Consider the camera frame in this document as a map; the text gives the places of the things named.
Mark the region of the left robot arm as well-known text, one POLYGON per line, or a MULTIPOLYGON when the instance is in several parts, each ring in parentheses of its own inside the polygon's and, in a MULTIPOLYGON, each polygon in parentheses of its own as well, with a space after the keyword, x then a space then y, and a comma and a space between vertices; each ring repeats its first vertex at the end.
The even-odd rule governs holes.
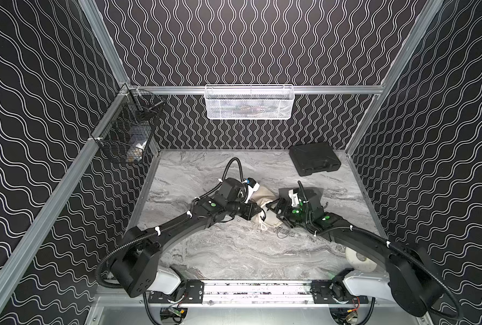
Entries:
POLYGON ((228 171, 224 169, 218 184, 194 198, 180 216, 146 230, 137 226, 127 230, 120 244, 97 265, 98 285, 122 289, 131 298, 148 291, 174 295, 183 280, 176 271, 159 265, 165 251, 215 224, 231 222, 236 217, 251 220, 262 211, 251 198, 259 184, 242 173, 238 179, 228 177, 228 171))

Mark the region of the grey hair dryer bag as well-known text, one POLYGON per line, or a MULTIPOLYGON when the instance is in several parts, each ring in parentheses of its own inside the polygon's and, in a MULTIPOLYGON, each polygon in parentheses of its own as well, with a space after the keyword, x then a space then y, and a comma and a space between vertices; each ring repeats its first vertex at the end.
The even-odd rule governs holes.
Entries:
MULTIPOLYGON (((279 197, 287 200, 290 202, 290 198, 288 197, 288 191, 295 188, 280 188, 278 190, 279 197)), ((304 201, 308 201, 310 203, 310 208, 313 211, 314 215, 319 215, 324 212, 324 207, 321 204, 321 198, 323 195, 323 189, 321 188, 303 188, 304 189, 304 201)))

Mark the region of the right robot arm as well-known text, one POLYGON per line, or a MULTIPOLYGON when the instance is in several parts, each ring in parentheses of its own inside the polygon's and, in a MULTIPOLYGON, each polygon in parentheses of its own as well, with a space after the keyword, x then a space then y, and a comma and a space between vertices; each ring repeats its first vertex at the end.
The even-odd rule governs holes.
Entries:
POLYGON ((294 206, 291 201, 277 199, 266 207, 286 226, 301 227, 346 246, 383 268, 389 275, 385 292, 410 315, 421 317, 429 312, 450 320, 463 319, 459 299, 444 284, 424 249, 392 242, 311 204, 311 200, 302 200, 294 206))

